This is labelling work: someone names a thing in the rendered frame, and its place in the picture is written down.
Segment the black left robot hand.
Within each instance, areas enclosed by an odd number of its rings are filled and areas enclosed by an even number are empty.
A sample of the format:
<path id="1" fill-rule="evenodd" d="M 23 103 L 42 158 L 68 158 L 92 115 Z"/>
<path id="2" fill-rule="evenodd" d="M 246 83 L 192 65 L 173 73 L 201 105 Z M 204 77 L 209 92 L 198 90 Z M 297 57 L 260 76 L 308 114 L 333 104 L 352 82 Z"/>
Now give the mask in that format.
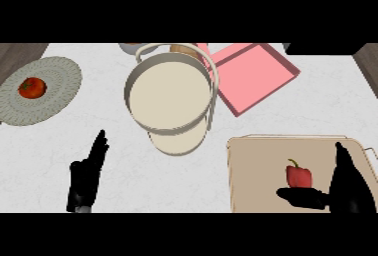
<path id="1" fill-rule="evenodd" d="M 70 165 L 71 185 L 68 191 L 67 211 L 71 213 L 91 212 L 96 201 L 101 171 L 110 149 L 105 131 L 96 136 L 86 159 Z"/>

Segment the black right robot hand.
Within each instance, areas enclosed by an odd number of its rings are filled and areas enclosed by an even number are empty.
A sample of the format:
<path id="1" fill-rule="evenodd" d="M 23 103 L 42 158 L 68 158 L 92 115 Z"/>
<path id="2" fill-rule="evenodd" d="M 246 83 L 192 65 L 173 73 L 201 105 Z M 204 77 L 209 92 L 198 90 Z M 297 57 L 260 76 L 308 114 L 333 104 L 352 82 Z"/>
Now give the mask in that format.
<path id="1" fill-rule="evenodd" d="M 336 143 L 336 169 L 330 185 L 330 192 L 316 188 L 280 188 L 277 195 L 294 207 L 324 210 L 330 207 L 333 213 L 375 214 L 377 206 L 374 195 L 358 170 L 347 148 Z"/>

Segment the red bell pepper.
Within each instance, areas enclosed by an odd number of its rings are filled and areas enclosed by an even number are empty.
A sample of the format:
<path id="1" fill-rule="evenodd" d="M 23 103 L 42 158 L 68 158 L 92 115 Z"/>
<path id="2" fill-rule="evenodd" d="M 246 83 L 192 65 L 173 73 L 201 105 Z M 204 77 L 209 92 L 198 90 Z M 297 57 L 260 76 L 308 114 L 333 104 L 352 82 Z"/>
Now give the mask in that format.
<path id="1" fill-rule="evenodd" d="M 287 182 L 291 188 L 311 188 L 313 185 L 312 172 L 299 166 L 291 159 L 293 164 L 287 166 Z"/>

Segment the beige tray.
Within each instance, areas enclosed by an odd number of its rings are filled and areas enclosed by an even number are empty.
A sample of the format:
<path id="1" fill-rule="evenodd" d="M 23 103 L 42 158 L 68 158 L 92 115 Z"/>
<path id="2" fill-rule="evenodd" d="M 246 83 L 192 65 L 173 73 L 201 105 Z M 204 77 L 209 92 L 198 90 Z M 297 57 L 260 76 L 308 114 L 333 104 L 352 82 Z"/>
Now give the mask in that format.
<path id="1" fill-rule="evenodd" d="M 277 190 L 288 186 L 285 169 L 294 165 L 293 159 L 302 168 L 311 170 L 313 187 L 324 193 L 330 191 L 337 142 L 349 150 L 378 209 L 378 175 L 367 148 L 356 139 L 342 135 L 250 135 L 228 141 L 232 212 L 328 213 L 330 209 L 293 207 L 277 195 Z"/>

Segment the cream tiered basket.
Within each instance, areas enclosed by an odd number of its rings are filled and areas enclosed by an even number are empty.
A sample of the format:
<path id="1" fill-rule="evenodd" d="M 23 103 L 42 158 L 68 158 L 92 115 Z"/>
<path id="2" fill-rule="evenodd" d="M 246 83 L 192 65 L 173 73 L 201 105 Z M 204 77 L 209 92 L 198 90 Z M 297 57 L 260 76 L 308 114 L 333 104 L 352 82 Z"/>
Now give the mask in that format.
<path id="1" fill-rule="evenodd" d="M 138 65 L 124 87 L 124 101 L 138 125 L 155 148 L 184 156 L 200 147 L 212 130 L 219 91 L 219 71 L 210 55 L 191 43 L 179 43 L 207 60 L 166 52 L 142 59 L 142 53 L 163 43 L 145 44 L 136 51 Z"/>

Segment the grey round woven placemat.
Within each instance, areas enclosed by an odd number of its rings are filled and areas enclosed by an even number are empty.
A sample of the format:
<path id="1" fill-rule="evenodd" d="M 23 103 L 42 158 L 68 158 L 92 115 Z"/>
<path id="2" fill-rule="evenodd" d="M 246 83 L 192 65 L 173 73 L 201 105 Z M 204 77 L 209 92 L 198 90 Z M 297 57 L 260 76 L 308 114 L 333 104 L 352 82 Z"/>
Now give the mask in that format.
<path id="1" fill-rule="evenodd" d="M 73 101 L 83 75 L 67 57 L 46 57 L 21 67 L 0 85 L 0 122 L 29 126 L 54 117 Z"/>

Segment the red tomato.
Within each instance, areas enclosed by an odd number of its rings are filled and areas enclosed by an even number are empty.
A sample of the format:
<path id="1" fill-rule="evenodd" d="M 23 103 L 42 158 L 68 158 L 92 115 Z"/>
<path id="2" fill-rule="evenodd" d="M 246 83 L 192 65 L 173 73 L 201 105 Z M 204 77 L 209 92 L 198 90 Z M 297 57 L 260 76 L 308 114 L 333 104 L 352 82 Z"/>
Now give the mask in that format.
<path id="1" fill-rule="evenodd" d="M 20 85 L 20 95 L 27 99 L 37 99 L 40 98 L 48 90 L 46 82 L 36 77 L 30 77 L 26 79 L 23 84 Z"/>

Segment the pink square box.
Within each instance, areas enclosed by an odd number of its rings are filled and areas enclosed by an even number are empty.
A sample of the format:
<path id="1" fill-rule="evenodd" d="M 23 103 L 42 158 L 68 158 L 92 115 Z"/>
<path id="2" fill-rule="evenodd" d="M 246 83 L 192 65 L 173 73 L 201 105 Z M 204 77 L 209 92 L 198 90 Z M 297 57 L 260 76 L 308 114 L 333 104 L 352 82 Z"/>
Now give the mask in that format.
<path id="1" fill-rule="evenodd" d="M 241 116 L 299 76 L 300 69 L 268 43 L 234 43 L 215 54 L 197 43 L 219 71 L 219 96 Z"/>

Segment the grey round bowl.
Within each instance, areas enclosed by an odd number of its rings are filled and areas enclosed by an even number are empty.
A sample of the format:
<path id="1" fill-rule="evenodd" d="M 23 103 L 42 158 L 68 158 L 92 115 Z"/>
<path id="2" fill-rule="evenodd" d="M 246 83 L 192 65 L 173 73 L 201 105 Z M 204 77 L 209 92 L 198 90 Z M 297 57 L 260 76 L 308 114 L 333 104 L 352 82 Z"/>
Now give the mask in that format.
<path id="1" fill-rule="evenodd" d="M 145 46 L 145 43 L 120 43 L 120 48 L 122 50 L 129 54 L 129 55 L 135 55 L 136 51 L 139 50 L 141 47 Z M 151 47 L 148 48 L 144 52 L 142 55 L 147 55 L 148 53 L 151 53 L 154 50 L 157 49 L 157 47 Z"/>

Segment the black appliance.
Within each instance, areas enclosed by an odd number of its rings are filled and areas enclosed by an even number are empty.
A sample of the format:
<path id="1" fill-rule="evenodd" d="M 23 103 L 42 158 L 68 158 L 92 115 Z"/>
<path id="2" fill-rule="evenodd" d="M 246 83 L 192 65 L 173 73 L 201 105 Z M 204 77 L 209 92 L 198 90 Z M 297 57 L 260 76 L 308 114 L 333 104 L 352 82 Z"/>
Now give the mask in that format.
<path id="1" fill-rule="evenodd" d="M 288 55 L 353 55 L 364 43 L 285 43 Z"/>

